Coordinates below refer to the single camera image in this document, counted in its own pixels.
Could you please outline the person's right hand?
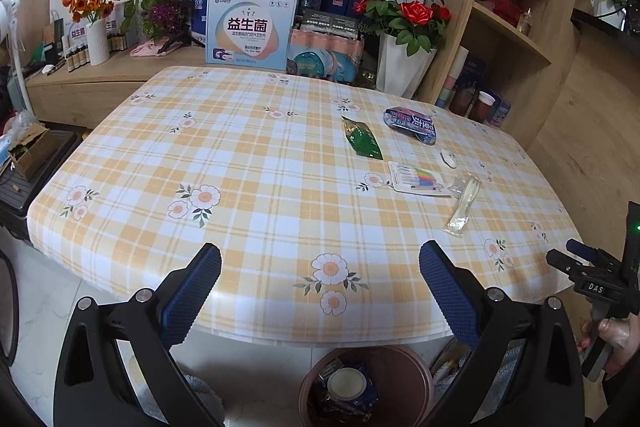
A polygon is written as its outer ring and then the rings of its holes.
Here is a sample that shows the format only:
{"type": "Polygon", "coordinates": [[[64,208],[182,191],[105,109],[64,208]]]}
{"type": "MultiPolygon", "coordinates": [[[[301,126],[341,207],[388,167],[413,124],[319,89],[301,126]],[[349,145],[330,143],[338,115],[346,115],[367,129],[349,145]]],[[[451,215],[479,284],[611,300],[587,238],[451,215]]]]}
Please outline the person's right hand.
{"type": "Polygon", "coordinates": [[[586,351],[592,341],[591,333],[597,332],[600,339],[604,340],[612,352],[608,356],[604,370],[610,376],[614,376],[629,363],[639,351],[639,317],[630,314],[626,319],[603,319],[595,321],[583,321],[580,328],[582,337],[577,341],[577,351],[586,351]]]}

